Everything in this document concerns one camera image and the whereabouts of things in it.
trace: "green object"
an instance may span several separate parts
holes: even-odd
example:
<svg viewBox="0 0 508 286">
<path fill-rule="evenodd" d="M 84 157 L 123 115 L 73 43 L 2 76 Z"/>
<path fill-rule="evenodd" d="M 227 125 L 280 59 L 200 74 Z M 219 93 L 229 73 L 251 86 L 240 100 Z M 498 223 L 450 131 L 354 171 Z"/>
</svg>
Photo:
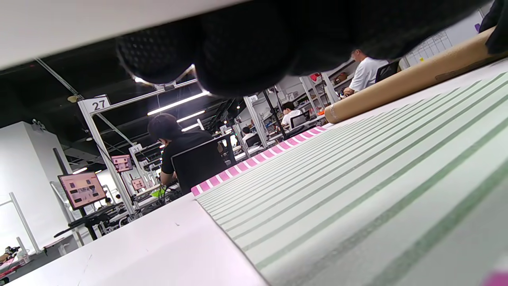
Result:
<svg viewBox="0 0 508 286">
<path fill-rule="evenodd" d="M 161 195 L 163 195 L 163 194 L 164 194 L 164 190 L 159 189 L 159 190 L 157 190 L 157 191 L 155 191 L 155 192 L 151 193 L 150 195 L 151 195 L 151 196 L 154 196 L 154 197 L 160 197 L 160 196 L 161 196 Z"/>
</svg>

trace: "white shirt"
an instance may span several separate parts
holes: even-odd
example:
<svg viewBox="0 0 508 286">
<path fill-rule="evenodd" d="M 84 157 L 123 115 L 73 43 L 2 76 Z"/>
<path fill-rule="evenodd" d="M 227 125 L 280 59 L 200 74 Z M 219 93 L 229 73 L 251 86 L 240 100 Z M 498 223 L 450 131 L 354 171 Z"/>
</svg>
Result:
<svg viewBox="0 0 508 286">
<path fill-rule="evenodd" d="M 376 82 L 377 70 L 388 64 L 386 60 L 374 60 L 366 57 L 356 68 L 355 77 L 351 81 L 350 89 L 359 92 Z"/>
<path fill-rule="evenodd" d="M 254 136 L 255 134 L 253 133 L 247 133 L 243 138 L 242 140 L 247 143 L 247 139 L 251 138 L 252 136 Z"/>
<path fill-rule="evenodd" d="M 289 128 L 291 129 L 291 118 L 298 116 L 300 114 L 302 114 L 302 111 L 300 111 L 299 109 L 290 111 L 282 118 L 282 125 L 289 125 Z"/>
</svg>

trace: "black mesh fabric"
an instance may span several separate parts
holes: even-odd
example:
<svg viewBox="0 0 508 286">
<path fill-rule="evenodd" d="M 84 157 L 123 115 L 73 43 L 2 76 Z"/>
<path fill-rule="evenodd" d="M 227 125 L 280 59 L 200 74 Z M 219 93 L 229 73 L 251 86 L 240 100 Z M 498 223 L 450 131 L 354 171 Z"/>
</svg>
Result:
<svg viewBox="0 0 508 286">
<path fill-rule="evenodd" d="M 134 75 L 168 83 L 190 64 L 213 94 L 250 95 L 286 75 L 337 67 L 359 48 L 394 59 L 470 15 L 488 0 L 254 0 L 122 36 L 118 54 Z M 508 0 L 482 27 L 498 27 L 487 45 L 508 49 Z"/>
</svg>

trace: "display screen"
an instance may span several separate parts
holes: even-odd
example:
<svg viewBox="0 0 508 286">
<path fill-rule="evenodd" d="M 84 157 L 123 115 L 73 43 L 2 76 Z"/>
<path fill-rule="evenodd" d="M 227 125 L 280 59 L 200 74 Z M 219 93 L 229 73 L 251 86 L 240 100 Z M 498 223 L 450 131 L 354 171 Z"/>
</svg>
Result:
<svg viewBox="0 0 508 286">
<path fill-rule="evenodd" d="M 141 179 L 141 178 L 134 179 L 134 180 L 132 180 L 132 187 L 134 187 L 135 191 L 141 190 L 142 188 L 145 187 L 145 182 L 143 182 L 143 179 Z"/>
<path fill-rule="evenodd" d="M 106 193 L 94 172 L 58 176 L 74 210 L 106 198 Z"/>
<path fill-rule="evenodd" d="M 119 173 L 132 170 L 130 155 L 111 156 L 111 160 Z"/>
</svg>

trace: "man in black shirt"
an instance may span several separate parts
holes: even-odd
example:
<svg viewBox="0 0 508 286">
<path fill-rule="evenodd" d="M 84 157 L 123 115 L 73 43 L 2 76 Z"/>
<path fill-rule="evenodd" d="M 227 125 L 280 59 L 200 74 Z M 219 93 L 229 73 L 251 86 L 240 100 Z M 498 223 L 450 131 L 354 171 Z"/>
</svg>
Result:
<svg viewBox="0 0 508 286">
<path fill-rule="evenodd" d="M 166 146 L 162 155 L 162 185 L 169 185 L 178 175 L 183 176 L 175 172 L 171 157 L 213 139 L 205 131 L 182 132 L 181 129 L 176 118 L 167 113 L 157 115 L 148 124 L 150 136 Z M 223 171 L 226 165 L 220 157 L 221 150 L 222 148 L 218 148 L 216 144 L 200 147 L 198 152 L 193 152 L 195 155 L 189 159 L 188 165 L 184 168 L 189 174 L 184 175 L 186 177 L 194 175 L 197 178 L 207 177 L 196 183 L 199 184 Z"/>
</svg>

